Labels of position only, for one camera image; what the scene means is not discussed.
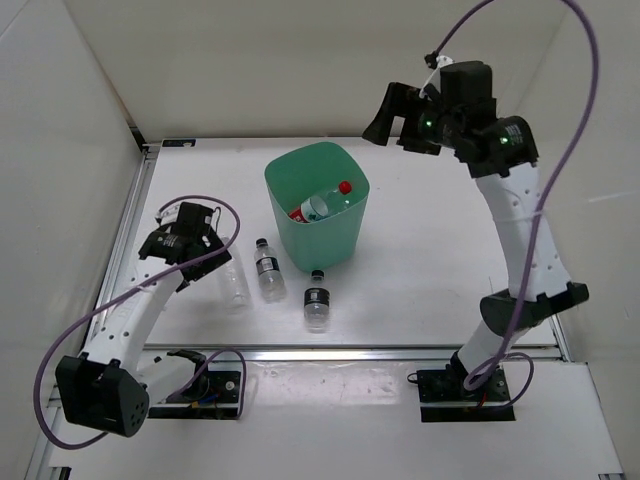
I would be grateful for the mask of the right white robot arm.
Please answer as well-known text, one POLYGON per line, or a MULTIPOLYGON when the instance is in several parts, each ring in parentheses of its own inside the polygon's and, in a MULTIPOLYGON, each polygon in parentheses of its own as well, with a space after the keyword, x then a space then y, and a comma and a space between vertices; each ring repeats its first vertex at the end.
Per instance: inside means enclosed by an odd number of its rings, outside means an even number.
POLYGON ((388 84, 378 112, 362 136, 384 146, 395 119, 397 141, 412 153, 452 150, 482 194, 505 258, 508 286, 480 301, 481 322, 452 356, 449 387, 470 400, 484 387, 515 340, 547 318, 588 301, 586 284, 563 265, 541 203, 538 150, 520 116, 501 117, 488 83, 419 89, 388 84))

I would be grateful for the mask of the red label bottle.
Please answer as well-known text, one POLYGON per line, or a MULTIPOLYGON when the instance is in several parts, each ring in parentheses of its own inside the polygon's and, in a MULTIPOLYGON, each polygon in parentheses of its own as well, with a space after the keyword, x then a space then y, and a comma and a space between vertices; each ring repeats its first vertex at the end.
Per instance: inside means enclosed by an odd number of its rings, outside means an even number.
POLYGON ((299 223, 314 223, 342 213, 351 206, 352 185, 342 181, 336 188, 318 192, 300 203, 289 214, 299 223))

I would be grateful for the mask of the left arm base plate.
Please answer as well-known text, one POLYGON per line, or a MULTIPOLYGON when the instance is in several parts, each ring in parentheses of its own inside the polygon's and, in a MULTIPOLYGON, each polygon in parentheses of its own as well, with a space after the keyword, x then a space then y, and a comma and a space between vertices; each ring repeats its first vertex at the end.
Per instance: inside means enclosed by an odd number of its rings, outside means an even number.
POLYGON ((239 420, 245 403, 248 366, 244 355, 223 348, 206 357, 192 350, 174 350, 177 357, 194 364, 195 379, 163 403, 151 407, 150 419, 239 420))

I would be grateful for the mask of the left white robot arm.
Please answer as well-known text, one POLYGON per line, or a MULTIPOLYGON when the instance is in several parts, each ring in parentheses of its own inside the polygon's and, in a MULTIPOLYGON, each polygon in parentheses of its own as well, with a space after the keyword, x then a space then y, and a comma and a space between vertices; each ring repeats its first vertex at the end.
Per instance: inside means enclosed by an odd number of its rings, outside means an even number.
POLYGON ((204 355, 174 350, 139 365, 146 341, 168 300, 232 258, 213 231, 179 235, 153 231, 139 250, 130 297, 112 306, 106 321, 76 356, 55 370, 66 420, 93 430, 131 437, 154 405, 177 397, 207 397, 204 355))

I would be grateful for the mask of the clear bottle white cap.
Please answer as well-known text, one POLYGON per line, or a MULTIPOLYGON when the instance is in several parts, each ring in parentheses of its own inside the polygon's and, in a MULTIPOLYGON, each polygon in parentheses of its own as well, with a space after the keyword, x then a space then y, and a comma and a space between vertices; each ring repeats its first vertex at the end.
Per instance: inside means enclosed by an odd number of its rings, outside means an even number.
POLYGON ((235 245, 227 253, 231 259, 220 267, 219 286, 224 305, 230 310, 250 306, 251 295, 241 258, 235 245))

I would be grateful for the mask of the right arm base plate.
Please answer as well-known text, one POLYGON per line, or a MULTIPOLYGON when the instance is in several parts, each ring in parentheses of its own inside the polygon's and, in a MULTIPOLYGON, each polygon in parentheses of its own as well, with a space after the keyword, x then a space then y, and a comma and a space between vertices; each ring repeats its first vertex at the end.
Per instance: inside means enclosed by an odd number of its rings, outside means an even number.
POLYGON ((516 420, 505 372, 498 368, 473 392, 463 388, 451 368, 417 370, 407 375, 419 396, 422 423, 488 423, 516 420))

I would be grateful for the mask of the clear bottle black label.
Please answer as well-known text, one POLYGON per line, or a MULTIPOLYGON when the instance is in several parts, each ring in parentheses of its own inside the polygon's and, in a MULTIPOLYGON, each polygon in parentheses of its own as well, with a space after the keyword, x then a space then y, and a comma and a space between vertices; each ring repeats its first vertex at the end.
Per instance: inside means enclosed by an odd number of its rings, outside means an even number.
POLYGON ((277 302, 286 296, 286 286, 275 250, 265 238, 255 242, 254 264, 259 288, 267 302, 277 302))

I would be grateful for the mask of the green plastic bin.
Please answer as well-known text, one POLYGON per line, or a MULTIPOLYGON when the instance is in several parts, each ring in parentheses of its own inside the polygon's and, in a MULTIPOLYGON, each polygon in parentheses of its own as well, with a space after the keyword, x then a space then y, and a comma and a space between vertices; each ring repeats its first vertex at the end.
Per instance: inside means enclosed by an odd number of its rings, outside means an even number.
POLYGON ((356 247, 370 184, 341 146, 319 142, 271 161, 264 171, 281 243, 302 270, 325 270, 356 247))

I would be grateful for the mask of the short bottle black label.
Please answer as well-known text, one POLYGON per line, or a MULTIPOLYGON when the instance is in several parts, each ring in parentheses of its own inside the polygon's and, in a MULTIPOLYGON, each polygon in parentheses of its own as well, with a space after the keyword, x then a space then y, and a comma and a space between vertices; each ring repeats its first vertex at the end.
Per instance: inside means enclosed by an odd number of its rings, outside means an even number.
POLYGON ((307 328, 313 333, 327 330, 330 317, 330 292, 325 285, 325 273, 313 270, 310 283, 304 292, 304 318, 307 328))

